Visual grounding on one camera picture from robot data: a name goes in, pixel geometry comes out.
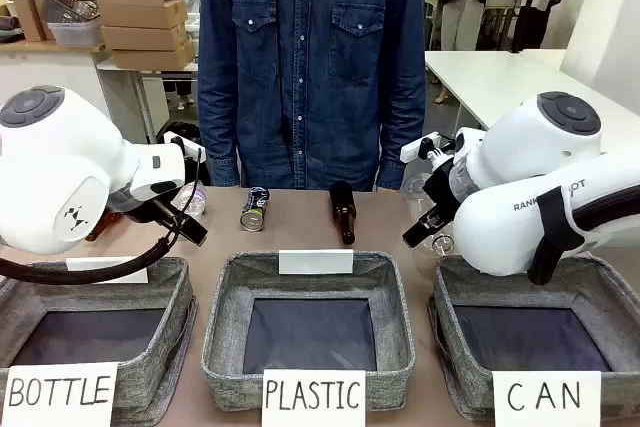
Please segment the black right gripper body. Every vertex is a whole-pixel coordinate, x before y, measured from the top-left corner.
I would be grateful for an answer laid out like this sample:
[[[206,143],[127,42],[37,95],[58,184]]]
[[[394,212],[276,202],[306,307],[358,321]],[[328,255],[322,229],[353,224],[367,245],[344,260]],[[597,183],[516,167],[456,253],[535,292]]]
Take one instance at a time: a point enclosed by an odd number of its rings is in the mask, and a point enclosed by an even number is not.
[[[425,181],[423,190],[433,202],[427,214],[437,221],[452,221],[460,206],[449,184],[452,165],[440,165]]]

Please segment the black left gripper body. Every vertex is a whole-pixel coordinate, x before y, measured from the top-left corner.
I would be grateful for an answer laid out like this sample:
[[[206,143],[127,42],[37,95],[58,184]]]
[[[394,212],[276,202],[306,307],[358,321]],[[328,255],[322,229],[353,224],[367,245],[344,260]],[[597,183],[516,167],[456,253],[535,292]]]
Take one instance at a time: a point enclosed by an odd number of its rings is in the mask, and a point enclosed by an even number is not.
[[[129,192],[118,192],[118,212],[136,223],[155,222],[167,229],[175,226],[180,210],[172,205],[177,191],[158,195],[150,200],[141,201]]]

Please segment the person's right forearm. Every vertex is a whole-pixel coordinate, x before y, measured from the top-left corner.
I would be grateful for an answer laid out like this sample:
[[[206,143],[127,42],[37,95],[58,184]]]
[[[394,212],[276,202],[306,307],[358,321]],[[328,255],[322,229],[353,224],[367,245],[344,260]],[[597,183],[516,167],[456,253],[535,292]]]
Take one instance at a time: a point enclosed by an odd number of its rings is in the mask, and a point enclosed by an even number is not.
[[[199,126],[203,146],[211,163],[212,184],[239,187],[237,161],[237,72],[234,69],[199,67]]]

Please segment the person's left forearm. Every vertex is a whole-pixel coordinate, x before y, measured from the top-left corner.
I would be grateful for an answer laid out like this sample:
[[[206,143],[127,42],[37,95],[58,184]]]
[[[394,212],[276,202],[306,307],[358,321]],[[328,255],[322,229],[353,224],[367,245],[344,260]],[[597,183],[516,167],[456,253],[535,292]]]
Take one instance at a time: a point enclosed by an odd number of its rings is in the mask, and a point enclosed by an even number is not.
[[[388,76],[379,84],[381,120],[380,159],[376,187],[399,190],[405,163],[400,159],[404,145],[422,135],[425,119],[426,77],[419,64],[411,74]]]

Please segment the crushed dark blue can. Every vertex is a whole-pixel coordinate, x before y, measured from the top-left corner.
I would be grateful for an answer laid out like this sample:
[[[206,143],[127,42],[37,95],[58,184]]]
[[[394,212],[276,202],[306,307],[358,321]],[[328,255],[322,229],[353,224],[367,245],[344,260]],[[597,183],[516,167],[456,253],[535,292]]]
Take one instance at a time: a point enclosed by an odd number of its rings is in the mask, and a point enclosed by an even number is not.
[[[249,232],[263,229],[265,211],[270,199],[270,192],[264,187],[251,187],[247,191],[247,202],[240,216],[241,227]]]

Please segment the white CAN paper sign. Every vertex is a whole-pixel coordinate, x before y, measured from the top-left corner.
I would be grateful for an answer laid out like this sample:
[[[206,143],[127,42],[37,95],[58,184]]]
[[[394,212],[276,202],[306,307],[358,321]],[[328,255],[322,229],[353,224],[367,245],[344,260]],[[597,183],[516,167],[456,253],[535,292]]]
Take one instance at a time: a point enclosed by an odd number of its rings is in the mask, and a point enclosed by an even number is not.
[[[495,427],[600,427],[597,371],[494,371]]]

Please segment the blank white card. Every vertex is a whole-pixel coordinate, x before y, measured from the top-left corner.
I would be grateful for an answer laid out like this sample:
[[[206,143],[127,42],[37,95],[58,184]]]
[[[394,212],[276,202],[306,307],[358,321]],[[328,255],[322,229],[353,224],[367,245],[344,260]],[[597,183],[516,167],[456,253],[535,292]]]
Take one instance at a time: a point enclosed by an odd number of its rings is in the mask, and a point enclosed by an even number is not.
[[[119,256],[119,257],[78,257],[78,258],[66,258],[65,264],[68,271],[86,271],[94,269],[105,269],[113,267],[122,263],[126,263],[133,260],[133,256]],[[102,281],[102,284],[147,284],[148,273],[147,269],[141,269],[140,271],[131,273],[126,276],[122,276],[116,279]]]
[[[353,249],[291,249],[278,252],[280,275],[350,275],[353,265]]]

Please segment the dark brown glass bottle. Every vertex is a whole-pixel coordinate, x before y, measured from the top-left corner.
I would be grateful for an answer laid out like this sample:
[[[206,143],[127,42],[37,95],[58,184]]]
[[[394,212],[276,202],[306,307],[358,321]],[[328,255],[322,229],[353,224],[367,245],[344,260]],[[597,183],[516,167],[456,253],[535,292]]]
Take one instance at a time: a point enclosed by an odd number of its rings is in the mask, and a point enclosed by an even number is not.
[[[355,207],[352,187],[345,181],[334,182],[329,187],[332,214],[344,245],[353,245],[355,236]]]

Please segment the black bag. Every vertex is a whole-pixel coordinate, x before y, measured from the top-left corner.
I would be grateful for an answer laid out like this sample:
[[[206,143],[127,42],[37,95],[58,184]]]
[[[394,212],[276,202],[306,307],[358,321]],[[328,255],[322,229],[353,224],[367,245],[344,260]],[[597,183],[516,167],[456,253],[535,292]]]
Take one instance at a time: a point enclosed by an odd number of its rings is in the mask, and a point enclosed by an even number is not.
[[[176,134],[183,138],[182,141],[177,141],[177,144],[185,146],[186,141],[189,140],[196,144],[201,143],[200,130],[197,124],[193,122],[186,122],[181,120],[167,121],[156,134],[156,141],[158,143],[166,143],[164,135],[169,132]]]

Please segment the large white table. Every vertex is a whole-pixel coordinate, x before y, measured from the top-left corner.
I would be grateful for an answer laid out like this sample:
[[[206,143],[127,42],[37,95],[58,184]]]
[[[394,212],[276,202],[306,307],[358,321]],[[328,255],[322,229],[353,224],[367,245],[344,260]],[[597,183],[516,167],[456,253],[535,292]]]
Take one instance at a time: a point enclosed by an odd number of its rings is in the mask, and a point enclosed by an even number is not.
[[[597,111],[603,150],[640,146],[640,116],[538,60],[506,51],[427,51],[425,63],[459,101],[455,129],[489,128],[526,98],[562,91]]]

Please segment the wooden top desk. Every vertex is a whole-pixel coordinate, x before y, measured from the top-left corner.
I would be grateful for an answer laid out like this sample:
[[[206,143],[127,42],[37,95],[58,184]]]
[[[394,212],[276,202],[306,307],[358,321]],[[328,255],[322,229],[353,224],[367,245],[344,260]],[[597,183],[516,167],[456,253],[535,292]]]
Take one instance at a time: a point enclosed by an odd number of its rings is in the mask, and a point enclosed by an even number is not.
[[[0,104],[36,85],[70,88],[110,118],[96,65],[106,47],[67,48],[54,41],[0,44]]]

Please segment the clear plastic tub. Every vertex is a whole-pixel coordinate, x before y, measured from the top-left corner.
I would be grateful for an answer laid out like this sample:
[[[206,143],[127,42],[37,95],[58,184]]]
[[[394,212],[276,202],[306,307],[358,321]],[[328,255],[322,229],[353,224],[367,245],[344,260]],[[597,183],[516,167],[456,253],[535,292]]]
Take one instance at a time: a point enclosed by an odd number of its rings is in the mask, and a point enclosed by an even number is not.
[[[77,23],[48,23],[55,41],[63,47],[95,47],[103,43],[99,17]]]

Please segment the white PLASTIC paper sign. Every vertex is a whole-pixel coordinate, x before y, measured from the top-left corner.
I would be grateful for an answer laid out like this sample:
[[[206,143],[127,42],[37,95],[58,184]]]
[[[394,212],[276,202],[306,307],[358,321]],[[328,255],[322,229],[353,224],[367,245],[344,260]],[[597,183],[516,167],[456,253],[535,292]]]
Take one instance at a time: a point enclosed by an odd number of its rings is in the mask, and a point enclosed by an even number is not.
[[[366,427],[366,373],[265,370],[261,427]]]

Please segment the white BOTTLE paper sign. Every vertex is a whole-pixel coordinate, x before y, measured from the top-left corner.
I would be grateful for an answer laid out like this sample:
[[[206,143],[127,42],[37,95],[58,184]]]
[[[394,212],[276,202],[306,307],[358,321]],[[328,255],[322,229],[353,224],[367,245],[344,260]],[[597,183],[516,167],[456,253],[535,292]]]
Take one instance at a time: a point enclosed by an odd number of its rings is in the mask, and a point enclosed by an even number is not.
[[[117,369],[116,362],[12,366],[0,427],[111,427]]]

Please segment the small cardboard box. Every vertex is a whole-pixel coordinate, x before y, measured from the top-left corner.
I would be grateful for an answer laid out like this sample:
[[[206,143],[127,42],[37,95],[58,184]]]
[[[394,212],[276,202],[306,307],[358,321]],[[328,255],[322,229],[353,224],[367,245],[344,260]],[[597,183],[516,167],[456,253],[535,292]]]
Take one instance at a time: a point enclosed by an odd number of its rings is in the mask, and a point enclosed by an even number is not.
[[[45,0],[13,0],[25,39],[30,42],[53,41],[45,19]]]

